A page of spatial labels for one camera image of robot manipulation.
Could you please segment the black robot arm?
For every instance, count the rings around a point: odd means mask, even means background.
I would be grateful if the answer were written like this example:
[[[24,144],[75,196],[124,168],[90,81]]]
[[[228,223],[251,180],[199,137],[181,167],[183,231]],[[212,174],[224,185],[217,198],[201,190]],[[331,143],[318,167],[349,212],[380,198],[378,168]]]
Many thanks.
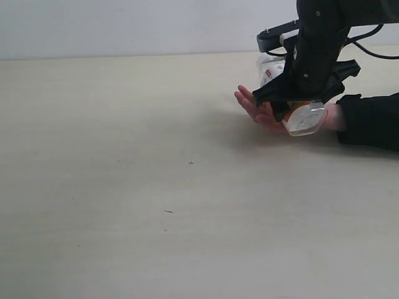
[[[398,22],[398,1],[297,1],[297,20],[266,29],[257,35],[262,53],[285,48],[283,73],[254,91],[256,106],[271,103],[277,121],[289,111],[290,102],[327,103],[344,92],[343,82],[355,77],[355,60],[338,57],[358,26]]]

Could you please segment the person's open bare hand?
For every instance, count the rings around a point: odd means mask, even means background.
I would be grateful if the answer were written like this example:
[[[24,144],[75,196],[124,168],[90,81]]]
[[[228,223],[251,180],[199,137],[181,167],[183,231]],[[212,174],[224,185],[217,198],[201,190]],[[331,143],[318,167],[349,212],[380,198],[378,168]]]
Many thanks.
[[[252,93],[243,85],[238,86],[234,96],[255,123],[273,133],[287,133],[284,125],[274,119],[270,103],[264,103],[257,107]],[[322,128],[332,131],[345,131],[346,124],[341,107],[329,102],[326,108],[327,116],[322,123]]]

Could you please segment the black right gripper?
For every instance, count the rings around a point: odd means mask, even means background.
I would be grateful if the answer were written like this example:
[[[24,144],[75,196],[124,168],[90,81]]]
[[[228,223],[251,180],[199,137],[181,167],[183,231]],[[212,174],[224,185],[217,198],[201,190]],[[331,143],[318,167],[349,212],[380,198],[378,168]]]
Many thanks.
[[[270,104],[277,122],[287,121],[301,99],[326,104],[344,93],[344,80],[361,70],[355,59],[337,61],[350,30],[340,1],[297,1],[296,7],[300,28],[289,73],[262,73],[252,93],[256,107]]]

